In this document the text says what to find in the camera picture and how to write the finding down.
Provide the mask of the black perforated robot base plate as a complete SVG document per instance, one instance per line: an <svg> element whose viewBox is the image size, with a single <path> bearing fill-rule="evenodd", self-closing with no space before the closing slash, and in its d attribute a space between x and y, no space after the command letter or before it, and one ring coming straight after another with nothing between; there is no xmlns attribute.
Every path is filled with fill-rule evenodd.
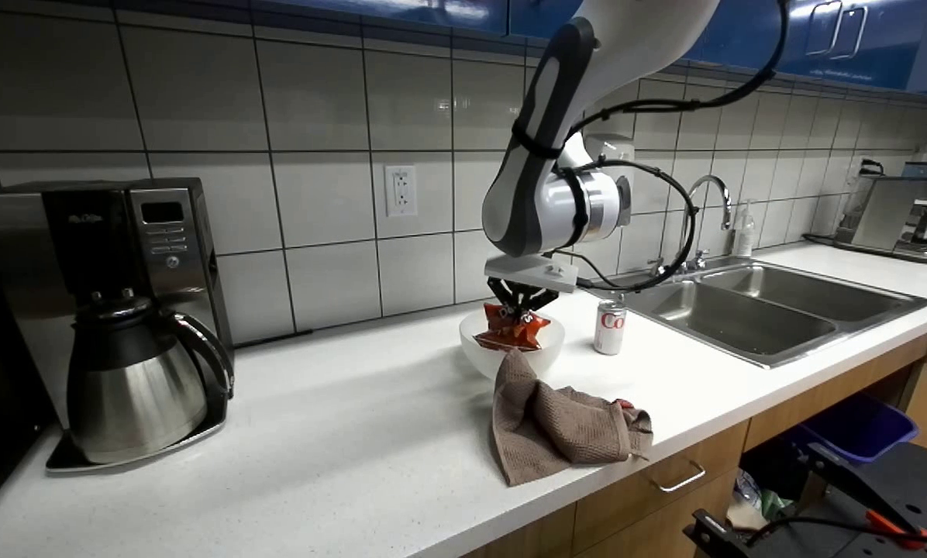
<svg viewBox="0 0 927 558"><path fill-rule="evenodd" d="M813 503L761 530L741 533L697 507L684 537L703 558L927 558L927 549L905 551L892 540L868 533L861 507L826 480Z"/></svg>

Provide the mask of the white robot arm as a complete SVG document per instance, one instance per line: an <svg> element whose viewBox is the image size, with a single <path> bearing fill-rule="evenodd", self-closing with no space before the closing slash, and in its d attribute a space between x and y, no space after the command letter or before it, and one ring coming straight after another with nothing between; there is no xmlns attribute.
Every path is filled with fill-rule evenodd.
<svg viewBox="0 0 927 558"><path fill-rule="evenodd" d="M500 257L486 285L508 316L527 316L577 289L552 252L603 240L629 220L629 186L593 169L577 134L615 88L683 57L720 0L582 0L546 44L501 163L483 195L483 235Z"/></svg>

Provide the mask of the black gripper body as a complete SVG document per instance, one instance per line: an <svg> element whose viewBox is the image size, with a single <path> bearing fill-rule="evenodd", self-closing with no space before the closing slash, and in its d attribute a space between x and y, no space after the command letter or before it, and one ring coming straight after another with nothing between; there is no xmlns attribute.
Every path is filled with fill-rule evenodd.
<svg viewBox="0 0 927 558"><path fill-rule="evenodd" d="M490 292L500 293L500 296L513 296L513 304L523 304L527 293L537 293L537 292L552 292L552 289L541 289L541 285L520 285L520 283L508 283L508 279L497 279L490 276L486 279Z"/></svg>

